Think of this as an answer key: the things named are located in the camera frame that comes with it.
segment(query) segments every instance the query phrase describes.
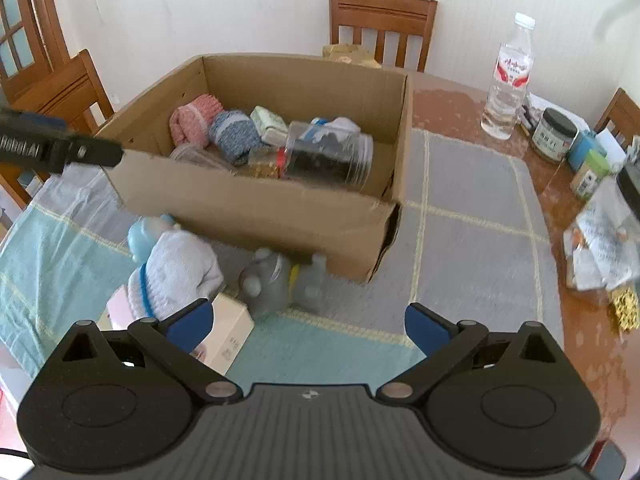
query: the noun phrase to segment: pink towel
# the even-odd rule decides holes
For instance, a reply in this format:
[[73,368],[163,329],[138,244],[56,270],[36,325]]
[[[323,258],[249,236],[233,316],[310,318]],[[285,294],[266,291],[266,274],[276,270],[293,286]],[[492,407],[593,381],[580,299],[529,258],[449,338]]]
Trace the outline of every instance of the pink towel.
[[169,118],[169,129],[174,144],[185,142],[205,148],[209,144],[207,132],[222,104],[213,95],[202,94],[184,106],[178,106]]

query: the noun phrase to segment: ribbed black surface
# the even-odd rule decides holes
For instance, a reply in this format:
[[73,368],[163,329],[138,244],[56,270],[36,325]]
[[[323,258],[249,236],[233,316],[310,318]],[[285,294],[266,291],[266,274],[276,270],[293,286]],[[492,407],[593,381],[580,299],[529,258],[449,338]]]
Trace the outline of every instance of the ribbed black surface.
[[[29,480],[100,478],[49,468]],[[167,455],[110,480],[498,479],[448,456],[407,408],[363,386],[267,386],[232,406],[207,408]],[[579,469],[549,480],[588,480]]]

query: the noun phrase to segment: white bottle cap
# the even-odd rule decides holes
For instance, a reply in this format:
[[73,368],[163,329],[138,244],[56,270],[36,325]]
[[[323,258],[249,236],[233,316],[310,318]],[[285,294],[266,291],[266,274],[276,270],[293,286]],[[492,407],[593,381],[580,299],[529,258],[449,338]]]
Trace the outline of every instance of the white bottle cap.
[[520,25],[521,27],[528,28],[529,30],[533,30],[536,26],[536,20],[534,20],[531,16],[527,16],[521,12],[516,12],[516,25]]

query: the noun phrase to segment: wooden table surface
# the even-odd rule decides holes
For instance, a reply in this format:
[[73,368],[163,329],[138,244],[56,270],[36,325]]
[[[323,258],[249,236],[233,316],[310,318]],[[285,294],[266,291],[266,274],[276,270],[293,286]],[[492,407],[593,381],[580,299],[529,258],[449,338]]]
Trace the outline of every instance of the wooden table surface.
[[564,285],[562,231],[582,207],[569,189],[573,173],[566,164],[558,167],[538,156],[519,128],[509,140],[487,135],[480,127],[485,91],[428,74],[412,73],[412,79],[414,127],[517,156],[529,168],[558,266],[564,351],[600,407],[602,436],[626,454],[623,478],[629,478],[640,466],[640,331],[621,335],[610,308],[599,306],[596,294]]

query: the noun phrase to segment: wooden chair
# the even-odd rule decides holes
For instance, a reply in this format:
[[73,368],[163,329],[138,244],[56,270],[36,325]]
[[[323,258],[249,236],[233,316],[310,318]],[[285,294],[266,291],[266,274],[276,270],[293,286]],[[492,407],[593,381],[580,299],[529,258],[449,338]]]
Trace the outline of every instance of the wooden chair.
[[399,32],[396,66],[404,68],[408,36],[421,36],[418,72],[424,72],[436,16],[436,0],[329,0],[331,43],[336,44],[341,25],[353,27],[353,43],[362,44],[362,29],[377,30],[374,58],[382,63],[385,33]]
[[[113,108],[102,87],[94,62],[89,52],[83,50],[29,88],[12,104],[12,108],[57,117],[72,126],[94,103],[98,104],[105,120],[113,115]],[[89,132],[80,133],[95,135],[98,131],[97,125],[90,126],[90,129]],[[18,182],[18,177],[23,171],[23,168],[0,164],[0,186],[20,208],[25,209],[31,197]],[[42,180],[49,177],[40,173],[38,176]]]
[[611,133],[623,147],[631,144],[634,135],[640,135],[640,107],[622,88],[618,88],[602,118],[596,124],[595,131],[601,132],[609,122],[614,124]]

